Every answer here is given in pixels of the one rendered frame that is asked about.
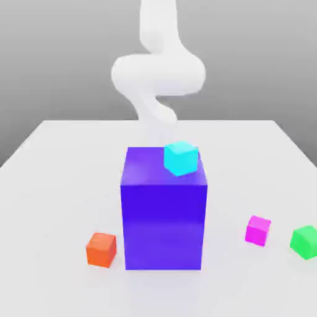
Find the small magenta cube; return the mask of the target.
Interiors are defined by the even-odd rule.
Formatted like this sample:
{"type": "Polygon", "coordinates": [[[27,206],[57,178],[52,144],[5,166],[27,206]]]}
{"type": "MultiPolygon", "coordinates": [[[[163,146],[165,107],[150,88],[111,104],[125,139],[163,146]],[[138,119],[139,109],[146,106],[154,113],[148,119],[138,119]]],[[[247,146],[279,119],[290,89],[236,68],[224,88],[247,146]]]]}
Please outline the small magenta cube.
{"type": "Polygon", "coordinates": [[[245,241],[264,247],[270,225],[270,220],[252,215],[246,228],[245,241]]]}

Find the large purple box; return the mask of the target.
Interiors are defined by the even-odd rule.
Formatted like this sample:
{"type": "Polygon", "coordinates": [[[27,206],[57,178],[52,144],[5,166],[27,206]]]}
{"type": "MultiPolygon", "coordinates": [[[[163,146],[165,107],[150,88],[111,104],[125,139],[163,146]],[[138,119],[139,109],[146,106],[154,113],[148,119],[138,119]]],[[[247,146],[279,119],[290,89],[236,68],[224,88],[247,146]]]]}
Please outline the large purple box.
{"type": "Polygon", "coordinates": [[[163,148],[128,147],[121,177],[127,270],[200,270],[207,202],[201,161],[175,176],[163,166],[163,148]]]}

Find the small cyan cube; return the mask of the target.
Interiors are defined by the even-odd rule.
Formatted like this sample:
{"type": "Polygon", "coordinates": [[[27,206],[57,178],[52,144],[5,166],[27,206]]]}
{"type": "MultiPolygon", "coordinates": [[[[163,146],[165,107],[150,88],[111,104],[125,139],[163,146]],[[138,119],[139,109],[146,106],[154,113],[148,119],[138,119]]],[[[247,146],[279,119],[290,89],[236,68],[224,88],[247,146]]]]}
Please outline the small cyan cube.
{"type": "Polygon", "coordinates": [[[198,147],[178,141],[163,148],[164,167],[175,176],[193,173],[198,169],[198,147]]]}

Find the small orange cube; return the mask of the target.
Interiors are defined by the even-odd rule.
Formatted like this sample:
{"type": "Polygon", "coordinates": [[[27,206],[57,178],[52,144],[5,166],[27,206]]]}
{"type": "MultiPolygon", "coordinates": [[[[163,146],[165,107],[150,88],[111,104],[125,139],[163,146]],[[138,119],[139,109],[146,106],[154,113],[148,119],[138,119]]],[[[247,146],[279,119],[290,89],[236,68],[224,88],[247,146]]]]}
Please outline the small orange cube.
{"type": "Polygon", "coordinates": [[[89,265],[109,268],[116,256],[116,237],[106,233],[94,233],[86,245],[89,265]]]}

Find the small green cube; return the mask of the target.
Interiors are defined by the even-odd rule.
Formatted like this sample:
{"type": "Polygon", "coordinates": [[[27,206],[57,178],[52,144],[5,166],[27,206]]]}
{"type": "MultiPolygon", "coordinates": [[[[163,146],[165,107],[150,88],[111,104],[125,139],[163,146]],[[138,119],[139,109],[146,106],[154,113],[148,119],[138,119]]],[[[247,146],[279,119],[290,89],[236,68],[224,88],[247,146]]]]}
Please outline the small green cube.
{"type": "Polygon", "coordinates": [[[311,225],[295,229],[290,247],[305,260],[314,258],[317,256],[317,229],[311,225]]]}

